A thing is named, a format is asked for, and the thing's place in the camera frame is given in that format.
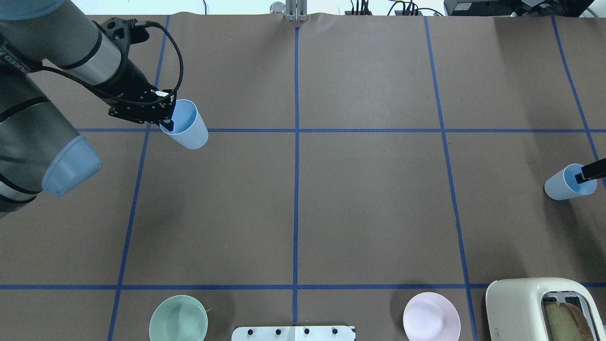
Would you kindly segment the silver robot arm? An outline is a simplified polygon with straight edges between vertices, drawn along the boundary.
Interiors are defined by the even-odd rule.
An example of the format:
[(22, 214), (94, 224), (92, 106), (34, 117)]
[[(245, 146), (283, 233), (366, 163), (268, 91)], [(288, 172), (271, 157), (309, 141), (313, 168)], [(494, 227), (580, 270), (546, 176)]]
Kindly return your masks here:
[(46, 192), (59, 197), (97, 173), (101, 159), (55, 101), (83, 113), (102, 101), (108, 114), (175, 132), (173, 112), (183, 80), (153, 85), (129, 57), (160, 23), (110, 18), (96, 22), (71, 0), (1, 2), (1, 216)]

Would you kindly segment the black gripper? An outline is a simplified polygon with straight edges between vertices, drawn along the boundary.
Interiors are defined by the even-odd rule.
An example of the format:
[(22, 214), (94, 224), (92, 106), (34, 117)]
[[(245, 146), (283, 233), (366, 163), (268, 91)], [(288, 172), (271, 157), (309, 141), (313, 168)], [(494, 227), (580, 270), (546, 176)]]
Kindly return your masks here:
[(152, 87), (136, 95), (134, 102), (129, 104), (119, 101), (110, 106), (108, 115), (114, 118), (138, 123), (159, 125), (164, 132), (173, 132), (175, 123), (172, 119), (176, 105), (176, 93), (170, 89), (159, 90)]

